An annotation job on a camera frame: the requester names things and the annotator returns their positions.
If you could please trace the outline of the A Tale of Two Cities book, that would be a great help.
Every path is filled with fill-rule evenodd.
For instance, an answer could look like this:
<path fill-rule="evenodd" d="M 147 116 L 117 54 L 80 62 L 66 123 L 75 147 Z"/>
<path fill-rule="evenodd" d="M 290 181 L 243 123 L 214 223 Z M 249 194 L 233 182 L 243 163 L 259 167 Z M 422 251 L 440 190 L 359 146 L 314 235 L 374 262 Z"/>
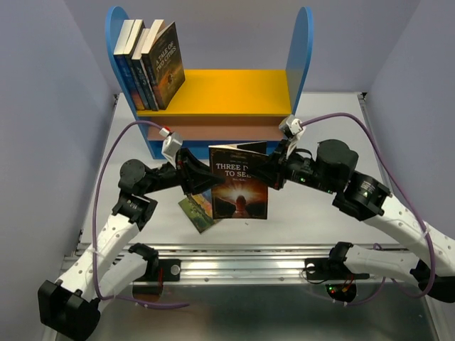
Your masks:
<path fill-rule="evenodd" d="M 155 19 L 141 53 L 159 109 L 166 110 L 186 80 L 176 23 Z"/>

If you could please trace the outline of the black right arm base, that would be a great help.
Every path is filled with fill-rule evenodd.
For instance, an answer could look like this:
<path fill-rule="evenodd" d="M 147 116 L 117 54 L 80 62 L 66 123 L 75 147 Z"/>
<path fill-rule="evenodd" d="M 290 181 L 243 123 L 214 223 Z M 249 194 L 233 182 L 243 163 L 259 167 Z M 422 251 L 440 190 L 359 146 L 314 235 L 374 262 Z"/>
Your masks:
<path fill-rule="evenodd" d="M 344 265 L 331 263 L 328 258 L 306 259 L 301 273 L 310 284 L 324 284 L 329 298 L 334 301 L 352 303 L 357 295 L 355 275 Z"/>

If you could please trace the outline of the Jane Eyre book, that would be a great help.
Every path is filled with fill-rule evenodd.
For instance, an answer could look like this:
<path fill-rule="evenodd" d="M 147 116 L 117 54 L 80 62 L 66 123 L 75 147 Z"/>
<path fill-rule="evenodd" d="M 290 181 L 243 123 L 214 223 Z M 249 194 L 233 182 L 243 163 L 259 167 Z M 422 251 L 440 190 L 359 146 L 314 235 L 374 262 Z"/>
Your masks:
<path fill-rule="evenodd" d="M 137 85 L 136 77 L 134 75 L 134 68 L 132 66 L 130 52 L 127 51 L 127 45 L 129 39 L 132 37 L 132 31 L 134 28 L 134 19 L 124 20 L 122 23 L 119 37 L 114 47 L 113 56 L 119 68 L 120 75 L 125 83 L 126 89 L 134 103 L 134 110 L 144 110 L 147 104 L 146 100 L 142 99 L 140 94 L 141 85 Z"/>

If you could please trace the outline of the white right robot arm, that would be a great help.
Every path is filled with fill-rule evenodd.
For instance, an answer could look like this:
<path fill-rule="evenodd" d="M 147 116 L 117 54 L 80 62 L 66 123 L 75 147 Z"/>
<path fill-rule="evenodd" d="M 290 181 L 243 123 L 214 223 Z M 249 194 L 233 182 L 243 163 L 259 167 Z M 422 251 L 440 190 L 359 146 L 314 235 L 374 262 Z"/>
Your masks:
<path fill-rule="evenodd" d="M 322 141 L 315 158 L 287 151 L 283 140 L 274 152 L 250 169 L 253 178 L 275 190 L 291 181 L 334 196 L 333 206 L 343 214 L 392 237 L 407 252 L 364 249 L 338 242 L 311 274 L 324 279 L 378 275 L 404 281 L 445 303 L 454 302 L 454 240 L 403 205 L 389 188 L 358 172 L 358 154 L 342 141 Z"/>

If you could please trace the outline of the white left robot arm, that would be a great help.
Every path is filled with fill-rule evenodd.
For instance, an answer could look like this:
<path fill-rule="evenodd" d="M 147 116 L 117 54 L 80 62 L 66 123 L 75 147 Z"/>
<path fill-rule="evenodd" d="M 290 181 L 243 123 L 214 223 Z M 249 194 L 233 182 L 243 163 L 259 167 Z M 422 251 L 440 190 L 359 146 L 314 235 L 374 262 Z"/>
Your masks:
<path fill-rule="evenodd" d="M 144 244 L 116 258 L 151 219 L 157 201 L 147 195 L 180 187 L 187 195 L 203 193 L 224 179 L 211 172 L 187 148 L 174 163 L 149 168 L 137 159 L 126 161 L 119 172 L 119 199 L 102 229 L 92 230 L 92 243 L 57 280 L 38 289 L 41 322 L 69 337 L 86 340 L 95 331 L 103 310 L 134 280 L 159 273 L 159 253 Z"/>

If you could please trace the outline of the Nineteen Eighty-Four book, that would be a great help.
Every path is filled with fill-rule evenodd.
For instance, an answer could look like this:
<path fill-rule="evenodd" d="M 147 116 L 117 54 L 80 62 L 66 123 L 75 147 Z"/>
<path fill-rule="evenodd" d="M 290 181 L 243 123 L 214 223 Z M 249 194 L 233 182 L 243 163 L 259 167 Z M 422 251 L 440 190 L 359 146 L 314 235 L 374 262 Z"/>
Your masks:
<path fill-rule="evenodd" d="M 139 47 L 145 25 L 142 19 L 133 20 L 123 55 L 129 70 L 129 92 L 132 96 L 136 110 L 152 110 L 156 108 L 149 81 L 139 56 Z"/>

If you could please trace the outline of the Animal Farm book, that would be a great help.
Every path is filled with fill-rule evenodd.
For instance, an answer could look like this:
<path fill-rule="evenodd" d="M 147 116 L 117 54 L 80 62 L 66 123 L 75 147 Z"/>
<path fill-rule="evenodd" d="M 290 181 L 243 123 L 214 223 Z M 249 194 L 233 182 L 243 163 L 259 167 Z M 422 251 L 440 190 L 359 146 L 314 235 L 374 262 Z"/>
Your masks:
<path fill-rule="evenodd" d="M 199 234 L 218 223 L 213 218 L 211 191 L 185 197 L 178 203 Z"/>

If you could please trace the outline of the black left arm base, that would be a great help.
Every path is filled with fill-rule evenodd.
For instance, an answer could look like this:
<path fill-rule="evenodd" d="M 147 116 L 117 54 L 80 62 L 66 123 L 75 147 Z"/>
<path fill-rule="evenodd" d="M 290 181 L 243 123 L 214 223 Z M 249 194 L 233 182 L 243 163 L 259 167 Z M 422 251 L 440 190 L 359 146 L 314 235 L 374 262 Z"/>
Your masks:
<path fill-rule="evenodd" d="M 134 281 L 133 296 L 160 296 L 165 283 L 178 282 L 180 277 L 180 259 L 159 259 L 157 266 L 147 266 L 145 274 Z"/>

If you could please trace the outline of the Three Days to See book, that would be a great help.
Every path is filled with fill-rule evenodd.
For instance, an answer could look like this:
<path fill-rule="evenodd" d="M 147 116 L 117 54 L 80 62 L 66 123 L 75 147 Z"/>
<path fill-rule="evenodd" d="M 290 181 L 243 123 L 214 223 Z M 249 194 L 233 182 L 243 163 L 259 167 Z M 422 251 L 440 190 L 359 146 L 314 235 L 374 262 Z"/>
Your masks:
<path fill-rule="evenodd" d="M 224 179 L 211 189 L 214 219 L 267 219 L 268 187 L 249 174 L 266 151 L 265 141 L 209 147 L 210 170 Z"/>

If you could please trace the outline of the Little Women book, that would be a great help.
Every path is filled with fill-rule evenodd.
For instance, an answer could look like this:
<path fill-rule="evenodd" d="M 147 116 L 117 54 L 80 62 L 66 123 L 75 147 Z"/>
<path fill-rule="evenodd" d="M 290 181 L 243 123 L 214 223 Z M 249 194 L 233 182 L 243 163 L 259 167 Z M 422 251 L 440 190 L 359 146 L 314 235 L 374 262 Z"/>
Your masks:
<path fill-rule="evenodd" d="M 139 94 L 143 102 L 144 110 L 157 111 L 159 109 L 158 102 L 154 96 L 141 53 L 141 49 L 145 43 L 145 38 L 148 32 L 148 29 L 144 26 L 139 28 L 138 36 L 132 51 L 131 61 L 134 75 L 136 76 L 136 80 L 139 85 Z"/>

